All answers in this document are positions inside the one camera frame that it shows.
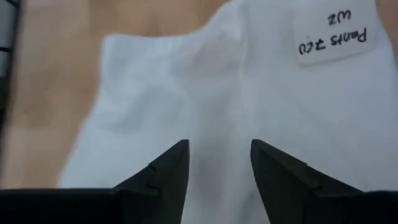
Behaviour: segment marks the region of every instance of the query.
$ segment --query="white garment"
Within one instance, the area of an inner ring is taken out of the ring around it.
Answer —
[[[257,138],[359,189],[397,190],[398,80],[382,24],[371,52],[302,67],[295,2],[236,0],[192,34],[108,37],[59,186],[113,187],[189,139],[182,223],[267,223]]]

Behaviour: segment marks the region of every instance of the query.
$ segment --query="light wood floor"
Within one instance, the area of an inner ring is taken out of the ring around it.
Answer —
[[[26,0],[1,187],[54,187],[97,87],[102,38],[185,34],[226,0]],[[378,0],[398,52],[398,1]]]

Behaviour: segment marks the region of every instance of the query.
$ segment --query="paper label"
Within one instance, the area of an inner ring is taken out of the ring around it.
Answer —
[[[377,41],[374,0],[298,0],[295,51],[300,64],[369,52]]]

